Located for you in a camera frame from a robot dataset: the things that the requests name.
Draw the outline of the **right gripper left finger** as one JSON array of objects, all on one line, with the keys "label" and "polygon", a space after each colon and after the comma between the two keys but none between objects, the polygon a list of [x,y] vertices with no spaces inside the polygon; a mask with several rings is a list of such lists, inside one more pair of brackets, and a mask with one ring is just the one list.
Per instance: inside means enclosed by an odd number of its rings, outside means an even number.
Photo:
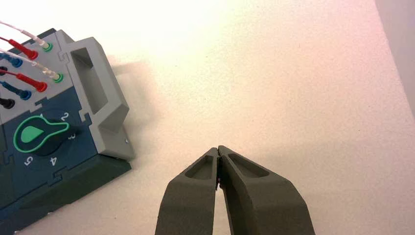
[{"label": "right gripper left finger", "polygon": [[218,149],[213,147],[168,183],[160,204],[157,235],[213,233],[218,160]]}]

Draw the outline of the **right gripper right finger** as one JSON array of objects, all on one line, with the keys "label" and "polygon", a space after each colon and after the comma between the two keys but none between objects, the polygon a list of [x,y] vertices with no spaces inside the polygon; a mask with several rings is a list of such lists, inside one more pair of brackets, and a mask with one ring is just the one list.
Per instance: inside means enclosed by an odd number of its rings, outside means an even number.
[{"label": "right gripper right finger", "polygon": [[218,152],[231,234],[315,234],[307,204],[291,181],[223,145]]}]

